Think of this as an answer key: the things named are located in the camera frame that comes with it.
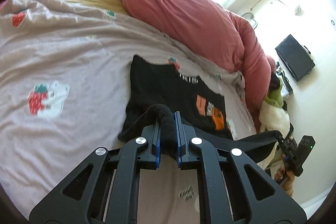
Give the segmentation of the right hand thumb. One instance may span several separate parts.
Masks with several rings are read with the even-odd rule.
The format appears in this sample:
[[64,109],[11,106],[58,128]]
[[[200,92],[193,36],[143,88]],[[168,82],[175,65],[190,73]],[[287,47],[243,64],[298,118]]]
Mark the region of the right hand thumb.
[[293,197],[293,183],[295,180],[295,176],[293,171],[286,169],[285,167],[285,158],[286,155],[282,154],[281,159],[282,159],[282,164],[280,167],[277,169],[275,175],[274,175],[274,180],[276,182],[280,181],[282,184],[282,189],[290,196]]

